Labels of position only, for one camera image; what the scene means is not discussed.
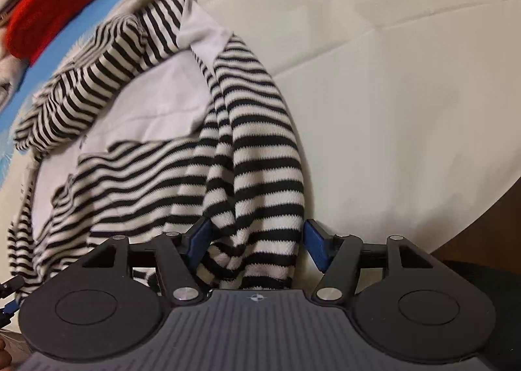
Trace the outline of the person's hand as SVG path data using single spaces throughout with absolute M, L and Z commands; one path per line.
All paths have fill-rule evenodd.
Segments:
M 6 349 L 4 339 L 0 339 L 0 371 L 11 371 L 12 357 Z

